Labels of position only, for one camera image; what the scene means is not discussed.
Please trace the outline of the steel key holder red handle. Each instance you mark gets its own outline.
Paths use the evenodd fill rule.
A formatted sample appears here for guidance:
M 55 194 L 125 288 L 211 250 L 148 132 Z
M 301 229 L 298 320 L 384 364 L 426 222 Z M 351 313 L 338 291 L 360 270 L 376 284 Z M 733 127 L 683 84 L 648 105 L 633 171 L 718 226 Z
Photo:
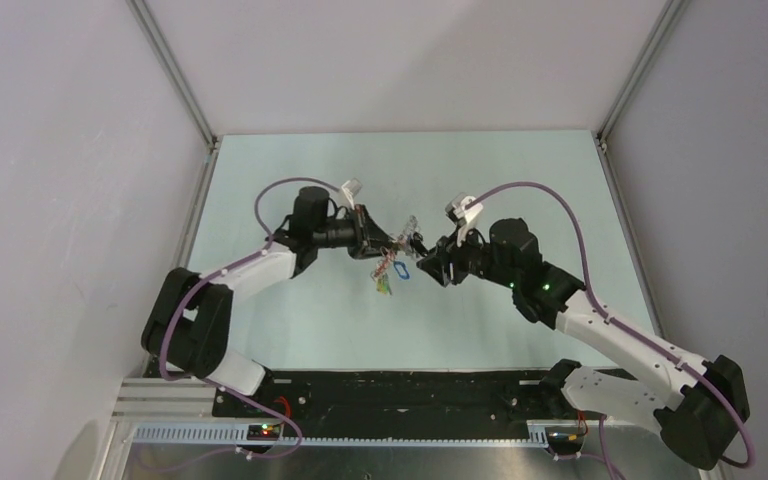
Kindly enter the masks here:
M 408 217 L 402 230 L 395 236 L 395 240 L 396 245 L 394 248 L 389 250 L 377 261 L 375 268 L 370 273 L 370 278 L 374 282 L 381 276 L 388 277 L 389 270 L 392 269 L 394 271 L 394 262 L 404 262 L 398 259 L 399 255 L 406 256 L 410 260 L 418 261 L 428 252 L 428 249 L 424 245 L 424 238 L 421 234 L 419 220 L 415 215 L 410 215 Z

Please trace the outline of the blue key tag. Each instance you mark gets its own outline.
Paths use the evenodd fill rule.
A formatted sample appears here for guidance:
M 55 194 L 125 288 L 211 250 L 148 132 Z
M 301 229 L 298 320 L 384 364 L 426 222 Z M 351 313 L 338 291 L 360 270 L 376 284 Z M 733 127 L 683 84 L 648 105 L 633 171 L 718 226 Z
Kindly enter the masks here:
M 393 263 L 393 269 L 396 275 L 401 280 L 409 280 L 411 278 L 407 265 L 404 262 L 396 261 Z

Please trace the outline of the green key tag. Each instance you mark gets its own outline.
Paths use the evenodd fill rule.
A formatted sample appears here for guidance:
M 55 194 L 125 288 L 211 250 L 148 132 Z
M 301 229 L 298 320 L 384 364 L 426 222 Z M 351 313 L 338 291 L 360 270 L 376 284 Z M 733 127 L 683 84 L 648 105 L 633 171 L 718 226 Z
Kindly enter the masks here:
M 381 276 L 377 278 L 375 281 L 375 287 L 376 287 L 376 291 L 381 294 L 384 294 L 384 295 L 392 294 L 391 285 L 389 282 L 389 278 L 387 276 Z

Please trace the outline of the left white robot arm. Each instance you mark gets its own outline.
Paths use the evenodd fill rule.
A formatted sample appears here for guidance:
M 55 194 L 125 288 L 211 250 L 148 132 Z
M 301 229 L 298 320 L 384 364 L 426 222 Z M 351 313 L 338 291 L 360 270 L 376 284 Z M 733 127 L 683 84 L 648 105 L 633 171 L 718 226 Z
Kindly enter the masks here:
M 141 346 L 186 376 L 238 392 L 243 409 L 264 416 L 275 406 L 276 390 L 263 381 L 266 367 L 229 345 L 234 305 L 299 276 L 322 249 L 343 248 L 350 258 L 366 260 L 398 247 L 365 205 L 347 194 L 335 200 L 323 187 L 303 187 L 291 213 L 259 251 L 212 273 L 171 270 L 148 316 Z

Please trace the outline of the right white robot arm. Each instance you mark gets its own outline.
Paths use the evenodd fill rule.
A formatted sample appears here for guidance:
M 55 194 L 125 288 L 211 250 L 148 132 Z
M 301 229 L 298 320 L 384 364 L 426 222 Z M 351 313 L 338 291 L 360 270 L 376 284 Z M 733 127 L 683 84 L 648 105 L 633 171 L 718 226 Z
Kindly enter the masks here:
M 508 288 L 526 320 L 590 346 L 626 372 L 621 378 L 558 361 L 540 382 L 549 415 L 578 410 L 631 423 L 701 470 L 725 460 L 736 438 L 747 450 L 741 467 L 755 460 L 741 368 L 724 355 L 708 360 L 632 326 L 582 280 L 544 260 L 524 220 L 499 220 L 487 237 L 474 229 L 443 236 L 417 266 L 443 287 L 474 276 Z

